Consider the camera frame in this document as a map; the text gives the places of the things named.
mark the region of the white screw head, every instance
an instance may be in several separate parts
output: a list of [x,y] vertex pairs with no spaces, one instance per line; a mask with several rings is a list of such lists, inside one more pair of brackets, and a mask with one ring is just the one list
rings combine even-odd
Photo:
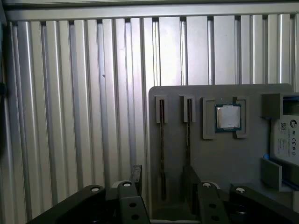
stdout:
[[211,186],[211,184],[209,184],[209,183],[204,183],[202,186],[205,186],[205,187],[209,188],[209,187]]
[[99,188],[92,188],[92,192],[97,192]]
[[236,191],[240,192],[240,193],[244,193],[245,192],[245,189],[243,188],[237,188]]

